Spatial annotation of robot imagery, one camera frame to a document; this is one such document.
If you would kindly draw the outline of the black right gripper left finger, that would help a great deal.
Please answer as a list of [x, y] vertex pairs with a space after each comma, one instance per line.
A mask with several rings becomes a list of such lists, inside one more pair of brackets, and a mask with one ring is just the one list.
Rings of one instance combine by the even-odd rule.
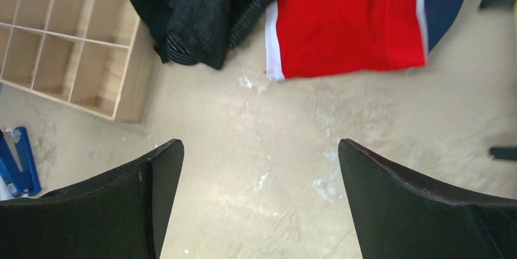
[[173, 139], [37, 199], [2, 201], [1, 257], [159, 258], [183, 160]]

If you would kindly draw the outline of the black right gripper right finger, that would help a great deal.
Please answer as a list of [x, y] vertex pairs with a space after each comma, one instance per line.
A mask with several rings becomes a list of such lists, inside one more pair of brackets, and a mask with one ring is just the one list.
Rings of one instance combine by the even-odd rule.
[[341, 175], [363, 258], [515, 258], [516, 201], [460, 188], [350, 139]]

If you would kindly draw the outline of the black striped underwear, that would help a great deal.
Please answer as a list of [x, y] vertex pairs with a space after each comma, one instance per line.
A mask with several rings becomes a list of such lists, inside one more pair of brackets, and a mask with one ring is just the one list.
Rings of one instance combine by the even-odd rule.
[[275, 0], [130, 0], [162, 63], [221, 69]]

